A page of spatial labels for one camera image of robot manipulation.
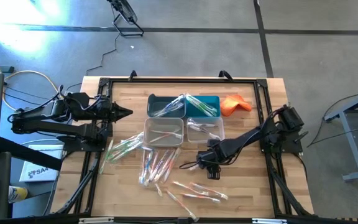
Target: wooden table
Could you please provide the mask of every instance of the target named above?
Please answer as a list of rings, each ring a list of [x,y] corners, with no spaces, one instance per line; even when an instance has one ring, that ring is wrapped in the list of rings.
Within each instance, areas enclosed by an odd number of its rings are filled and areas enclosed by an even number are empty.
[[[81,91],[89,96],[96,95],[99,79],[100,77],[84,77]],[[281,78],[268,78],[267,82],[272,108],[275,110],[287,103],[284,82]],[[221,100],[225,99],[226,95],[240,94],[252,105],[253,110],[248,112],[238,109],[231,116],[222,117],[226,138],[236,138],[259,125],[254,89],[248,84],[115,83],[112,91],[113,100],[118,105],[134,111],[132,115],[113,124],[114,142],[127,139],[144,130],[147,98],[152,93],[157,96],[178,96],[182,93],[217,95]],[[163,188],[169,189],[198,217],[273,217],[265,157],[259,151],[259,143],[247,146],[233,165],[223,167],[221,180],[208,180],[205,170],[191,172],[178,168],[180,164],[194,161],[197,151],[206,149],[205,144],[190,144],[185,136],[181,148],[182,153]],[[117,164],[104,166],[103,174],[98,176],[96,184],[92,216],[188,217],[188,213],[167,194],[159,197],[156,191],[143,189],[138,184],[141,156],[141,151],[132,151]],[[65,159],[53,199],[53,212],[61,208],[77,188],[83,158],[84,152],[75,152]],[[313,213],[301,162],[292,154],[283,154],[282,160],[289,189],[302,206]],[[179,193],[185,190],[171,184],[174,180],[183,184],[196,182],[211,187],[228,195],[229,200],[216,204],[209,200],[183,198]],[[282,193],[280,190],[277,190],[277,193],[280,208],[284,211]],[[88,189],[85,189],[82,208],[87,196]]]

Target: plastic bin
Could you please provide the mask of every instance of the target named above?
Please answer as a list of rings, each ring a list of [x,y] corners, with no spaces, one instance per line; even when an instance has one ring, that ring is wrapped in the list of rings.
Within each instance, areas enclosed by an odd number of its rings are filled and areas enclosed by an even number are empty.
[[[214,124],[216,127],[204,127],[207,131],[209,131],[212,134],[215,134],[221,138],[221,140],[224,139],[224,126],[223,126],[223,120],[222,118],[188,118],[193,119],[194,122],[199,124]],[[212,139],[208,134],[203,133],[201,131],[196,131],[192,128],[190,128],[187,125],[187,140],[191,143],[207,143],[209,139]]]
[[[153,141],[166,135],[158,132],[176,133],[179,138],[174,134],[169,134]],[[180,146],[183,143],[183,120],[180,118],[147,118],[144,123],[144,143],[148,146]]]
[[[189,101],[186,100],[186,117],[187,118],[217,118],[221,116],[221,105],[218,96],[194,96],[207,105],[216,108],[218,112],[215,117],[209,117],[204,112],[200,111],[197,107],[193,106]]]
[[[156,111],[164,109],[169,103],[171,103],[178,96],[156,96],[151,94],[147,100],[147,115],[150,118],[153,118],[152,114]],[[184,107],[177,109],[175,111],[169,112],[162,116],[161,118],[182,118],[186,113],[186,103]]]

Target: orange plastic toy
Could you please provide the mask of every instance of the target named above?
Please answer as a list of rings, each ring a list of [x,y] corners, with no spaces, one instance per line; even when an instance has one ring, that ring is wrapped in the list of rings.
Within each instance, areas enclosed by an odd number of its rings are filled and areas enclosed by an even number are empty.
[[[250,104],[246,103],[242,96],[240,95],[227,95],[226,99],[221,103],[221,113],[223,116],[230,116],[234,109],[240,105],[247,111],[251,111],[252,107]]]

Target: teal plastic bin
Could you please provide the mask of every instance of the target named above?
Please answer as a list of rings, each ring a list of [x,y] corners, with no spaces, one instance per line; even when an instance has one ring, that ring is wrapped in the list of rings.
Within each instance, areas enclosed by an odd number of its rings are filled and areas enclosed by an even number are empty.
[[[215,117],[209,117],[204,112],[200,111],[197,107],[193,106],[189,101],[186,100],[186,117],[187,118],[217,118],[221,116],[221,106],[218,96],[194,96],[207,105],[217,109]]]

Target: concrete floor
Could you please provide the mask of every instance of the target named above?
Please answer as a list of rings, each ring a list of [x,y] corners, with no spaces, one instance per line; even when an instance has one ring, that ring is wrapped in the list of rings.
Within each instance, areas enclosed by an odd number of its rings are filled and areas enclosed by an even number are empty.
[[[114,48],[116,32],[26,31],[4,23],[53,26],[111,27],[111,10],[104,0],[2,1],[0,3],[0,65],[37,70],[57,85],[82,81],[87,69],[98,66],[101,55]],[[139,24],[162,28],[257,29],[252,0],[131,0]],[[260,0],[266,29],[358,30],[358,1]],[[336,100],[358,93],[358,35],[267,35],[274,77],[285,79],[288,98],[309,131],[306,145],[317,132],[325,110]],[[146,33],[144,38],[120,37],[117,51],[103,58],[103,68],[89,75],[212,76],[221,69],[234,77],[266,77],[259,34]],[[36,75],[9,82],[15,89],[48,97],[51,86]],[[40,103],[37,98],[7,91]],[[14,107],[31,106],[7,97]],[[9,130],[2,107],[0,135],[24,142],[45,138],[18,136]],[[325,124],[320,137],[341,133],[341,124]],[[322,217],[358,217],[358,180],[342,181],[356,171],[344,136],[305,149],[314,210]],[[22,161],[12,162],[12,181]],[[50,184],[28,185],[33,194]],[[40,215],[47,201],[41,195],[14,205],[15,217]]]

